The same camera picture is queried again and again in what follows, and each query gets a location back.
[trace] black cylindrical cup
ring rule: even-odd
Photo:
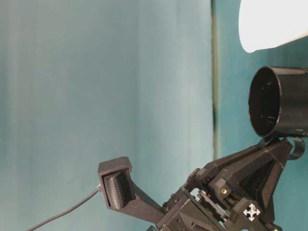
[[[261,137],[308,136],[308,69],[260,68],[250,86],[249,116]]]

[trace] black cable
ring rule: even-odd
[[[101,185],[98,185],[97,188],[90,194],[88,195],[85,199],[83,199],[82,201],[80,201],[78,204],[74,205],[73,207],[69,208],[68,210],[62,212],[62,213],[59,213],[47,220],[44,220],[43,222],[41,222],[40,224],[37,224],[36,226],[33,226],[32,228],[28,229],[27,231],[33,231],[33,230],[36,230],[37,228],[57,219],[57,218],[60,218],[70,212],[72,212],[73,210],[75,210],[76,208],[78,208],[79,206],[81,206],[83,203],[87,202],[89,199],[91,199],[99,190],[100,190],[100,186]]]

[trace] teal backdrop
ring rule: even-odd
[[[248,116],[248,91],[255,72],[265,65],[308,65],[308,38],[246,53],[238,35],[239,7],[239,0],[213,1],[216,157],[232,154],[260,140]],[[302,159],[288,162],[274,195],[276,223],[285,231],[308,229],[307,178],[308,153],[305,153]]]
[[[162,204],[213,159],[210,1],[0,1],[0,230],[67,209],[129,156]],[[101,195],[40,230],[146,230]]]

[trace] brass screw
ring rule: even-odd
[[[226,189],[222,189],[222,190],[221,190],[221,193],[224,194],[224,195],[226,195],[227,192],[228,192],[228,190],[226,190]]]

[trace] light fixture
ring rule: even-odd
[[[308,1],[242,0],[239,36],[246,52],[281,46],[308,36]]]

